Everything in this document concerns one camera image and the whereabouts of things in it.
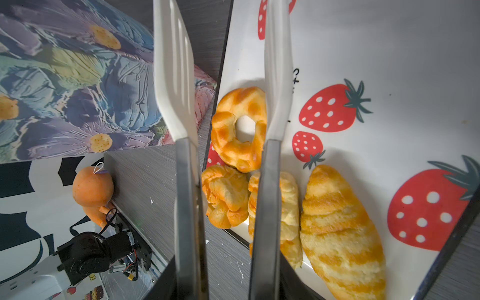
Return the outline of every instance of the gray table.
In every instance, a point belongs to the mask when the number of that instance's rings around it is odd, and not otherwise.
[[[153,30],[151,0],[107,0]],[[190,35],[195,64],[218,80],[231,0],[177,0]],[[199,130],[203,166],[211,105]],[[115,203],[167,259],[174,254],[175,146],[105,154],[115,181]],[[249,251],[206,220],[211,299],[248,298]],[[480,299],[480,217],[463,238],[428,300]]]

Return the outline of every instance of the green strawberry stem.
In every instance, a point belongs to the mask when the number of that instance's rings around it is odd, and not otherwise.
[[[470,201],[480,185],[480,165],[473,158],[466,155],[462,155],[462,158],[467,166],[467,172],[440,161],[429,161],[428,163],[441,170],[450,172],[450,174],[445,174],[444,177],[451,183],[466,189],[467,191],[460,200]]]
[[[363,84],[363,81],[360,81],[360,85],[358,90],[355,90],[355,87],[353,86],[352,82],[350,80],[344,79],[345,83],[347,84],[348,90],[345,90],[345,94],[347,95],[347,98],[350,100],[347,104],[344,105],[346,108],[355,108],[357,110],[357,119],[365,123],[363,121],[363,117],[361,116],[360,112],[366,113],[366,114],[373,114],[373,112],[367,110],[362,106],[363,102],[371,102],[371,99],[362,99],[363,92],[365,91],[365,85]]]
[[[308,163],[306,163],[305,165],[303,165],[303,168],[305,169],[306,167],[308,167],[308,170],[311,170],[313,164],[315,164],[315,166],[317,166],[317,163],[325,160],[325,158],[322,158],[322,156],[324,154],[325,154],[325,150],[322,153],[315,154],[315,156],[310,154],[310,161]]]

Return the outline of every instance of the yellow flower center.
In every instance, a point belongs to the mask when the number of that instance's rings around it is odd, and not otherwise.
[[[0,120],[10,120],[18,117],[18,101],[7,96],[0,96]]]
[[[106,133],[95,134],[90,138],[90,149],[95,153],[105,152],[112,147],[113,140]]]
[[[96,43],[110,49],[118,50],[121,48],[120,41],[118,41],[118,39],[107,29],[97,25],[92,25],[90,26],[90,30],[93,33]]]

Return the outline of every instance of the bread hole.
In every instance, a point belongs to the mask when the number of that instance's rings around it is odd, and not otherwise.
[[[237,139],[241,142],[252,142],[255,136],[255,121],[248,116],[242,116],[235,124]]]

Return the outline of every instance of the strawberry print tray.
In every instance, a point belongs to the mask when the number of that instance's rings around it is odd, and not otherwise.
[[[218,100],[240,87],[265,90],[266,3],[234,2]],[[475,3],[289,6],[294,95],[282,171],[296,178],[300,200],[318,164],[350,183],[381,236],[389,300],[413,299],[480,184]],[[254,130],[238,120],[239,139]],[[207,161],[224,165],[211,145]],[[248,220],[232,231],[251,242],[247,228]],[[335,299],[305,255],[297,273]]]

